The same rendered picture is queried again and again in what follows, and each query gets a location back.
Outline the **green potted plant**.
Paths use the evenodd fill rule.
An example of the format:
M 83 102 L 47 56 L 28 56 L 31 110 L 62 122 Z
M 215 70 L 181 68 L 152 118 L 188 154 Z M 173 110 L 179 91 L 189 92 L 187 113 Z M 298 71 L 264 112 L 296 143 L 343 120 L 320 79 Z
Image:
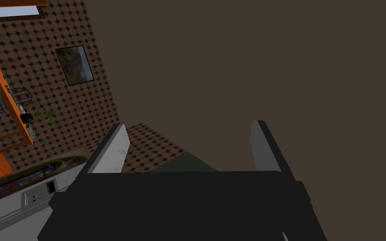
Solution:
M 54 109 L 43 107 L 41 110 L 37 110 L 33 117 L 44 118 L 46 123 L 57 123 L 56 118 L 54 117 Z

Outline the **grey dishwasher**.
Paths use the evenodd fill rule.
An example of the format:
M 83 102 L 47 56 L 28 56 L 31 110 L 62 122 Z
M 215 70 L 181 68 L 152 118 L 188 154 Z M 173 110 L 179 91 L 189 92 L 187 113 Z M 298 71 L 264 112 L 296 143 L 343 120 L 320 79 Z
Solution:
M 65 191 L 83 164 L 55 174 L 0 199 L 0 241 L 38 241 L 37 236 L 52 213 L 48 202 L 53 192 Z

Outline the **dark framed wall picture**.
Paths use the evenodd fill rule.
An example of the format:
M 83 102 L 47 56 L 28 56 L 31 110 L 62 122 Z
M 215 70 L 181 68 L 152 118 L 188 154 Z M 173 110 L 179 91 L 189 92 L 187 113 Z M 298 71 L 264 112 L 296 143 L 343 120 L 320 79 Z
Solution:
M 83 45 L 55 49 L 69 86 L 94 80 Z

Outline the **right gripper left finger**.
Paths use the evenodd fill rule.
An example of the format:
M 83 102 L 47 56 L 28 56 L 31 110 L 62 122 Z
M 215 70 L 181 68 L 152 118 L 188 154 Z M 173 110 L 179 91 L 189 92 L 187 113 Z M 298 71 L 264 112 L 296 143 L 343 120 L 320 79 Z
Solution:
M 130 140 L 123 124 L 115 124 L 86 162 L 87 173 L 120 173 Z

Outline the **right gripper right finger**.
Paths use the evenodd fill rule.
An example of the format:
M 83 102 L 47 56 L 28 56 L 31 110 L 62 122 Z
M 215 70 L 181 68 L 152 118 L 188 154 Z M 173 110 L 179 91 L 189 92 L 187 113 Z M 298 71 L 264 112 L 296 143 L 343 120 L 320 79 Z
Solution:
M 257 171 L 278 171 L 288 179 L 295 180 L 265 121 L 252 121 L 250 146 Z

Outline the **dark framed window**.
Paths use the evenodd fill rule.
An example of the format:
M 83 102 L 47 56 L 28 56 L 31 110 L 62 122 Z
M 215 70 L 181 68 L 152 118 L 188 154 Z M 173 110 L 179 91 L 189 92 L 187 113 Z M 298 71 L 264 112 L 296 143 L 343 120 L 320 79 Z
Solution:
M 15 6 L 0 8 L 0 22 L 45 19 L 42 6 Z

